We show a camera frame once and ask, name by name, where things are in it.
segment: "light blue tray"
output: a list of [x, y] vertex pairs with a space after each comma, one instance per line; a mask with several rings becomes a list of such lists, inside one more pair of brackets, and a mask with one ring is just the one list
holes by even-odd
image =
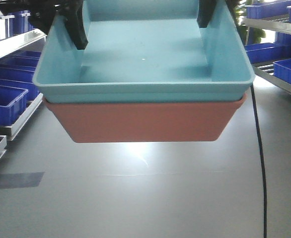
[[224, 0], [86, 0], [78, 51], [56, 17], [33, 82], [51, 103], [237, 101], [254, 79]]

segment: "gray floor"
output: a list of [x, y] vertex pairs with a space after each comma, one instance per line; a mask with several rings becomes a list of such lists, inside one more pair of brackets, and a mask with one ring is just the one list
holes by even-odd
[[[291, 238], [291, 96], [255, 87], [268, 237]], [[250, 94], [216, 142], [75, 144], [42, 106], [0, 162], [8, 178], [39, 172], [38, 186], [0, 189], [0, 238], [262, 237]]]

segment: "orange tray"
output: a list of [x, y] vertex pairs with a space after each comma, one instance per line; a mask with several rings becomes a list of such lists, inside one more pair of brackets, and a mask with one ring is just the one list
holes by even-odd
[[73, 141], [214, 141], [246, 100], [201, 103], [107, 103], [45, 105]]

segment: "black cable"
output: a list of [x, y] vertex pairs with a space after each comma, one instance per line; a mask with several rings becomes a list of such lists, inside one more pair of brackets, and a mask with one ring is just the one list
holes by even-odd
[[260, 134], [260, 126], [259, 126], [259, 119], [258, 119], [258, 112], [256, 106], [256, 96], [255, 96], [255, 89], [254, 85], [250, 86], [251, 90], [251, 98], [253, 101], [253, 109], [254, 109], [254, 116], [255, 116], [255, 123], [256, 123], [256, 130], [257, 130], [257, 137], [258, 137], [258, 145], [259, 145], [259, 154], [260, 154], [260, 162], [261, 162], [261, 172], [263, 178], [263, 193], [264, 193], [264, 238], [267, 238], [267, 180], [266, 180], [266, 168], [265, 168], [265, 161], [264, 161], [264, 151], [263, 151], [263, 142]]
[[[240, 34], [238, 22], [236, 19], [236, 14], [234, 11], [234, 8], [237, 6], [239, 1], [237, 0], [227, 0], [227, 7], [229, 9], [229, 12], [234, 20], [236, 29], [238, 31], [238, 34], [240, 36], [240, 39], [242, 42], [244, 42], [244, 39], [242, 35]], [[251, 90], [251, 98], [253, 101], [253, 109], [254, 109], [254, 117], [255, 117], [255, 124], [256, 124], [256, 131], [257, 131], [257, 138], [258, 138], [258, 146], [259, 146], [259, 155], [260, 155], [260, 162], [261, 162], [261, 172], [262, 172], [262, 180], [263, 180], [263, 195], [264, 195], [264, 238], [267, 238], [267, 179], [266, 179], [266, 168], [265, 168], [265, 160], [264, 160], [264, 150], [263, 150], [263, 142], [261, 138], [260, 133], [260, 126], [259, 126], [259, 119], [258, 119], [258, 112], [257, 112], [257, 105], [256, 105], [256, 96], [255, 96], [255, 89], [254, 85], [252, 84], [250, 86]]]

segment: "storage rack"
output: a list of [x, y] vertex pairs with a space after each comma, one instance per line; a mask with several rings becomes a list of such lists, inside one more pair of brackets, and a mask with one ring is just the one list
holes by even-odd
[[[5, 40], [0, 41], [0, 58], [6, 55], [20, 50], [26, 46], [29, 46], [41, 39], [45, 39], [46, 35], [38, 30], [16, 35]], [[42, 102], [43, 94], [39, 94], [33, 101], [28, 102], [27, 108], [24, 113], [17, 119], [17, 121], [11, 126], [0, 126], [0, 159], [6, 152], [5, 147], [8, 141], [12, 141], [17, 134], [21, 131], [26, 122], [33, 115], [35, 110], [40, 106]]]
[[26, 47], [44, 38], [45, 36], [46, 35], [42, 31], [34, 29], [32, 31], [2, 40], [0, 41], [0, 58], [22, 49], [23, 47]]
[[[289, 23], [289, 15], [282, 15], [265, 19], [244, 18], [242, 23], [248, 27], [248, 32], [250, 28], [260, 28], [291, 35], [291, 23]], [[253, 69], [256, 75], [266, 79], [267, 81], [291, 94], [291, 84], [272, 75], [272, 62], [253, 64]]]

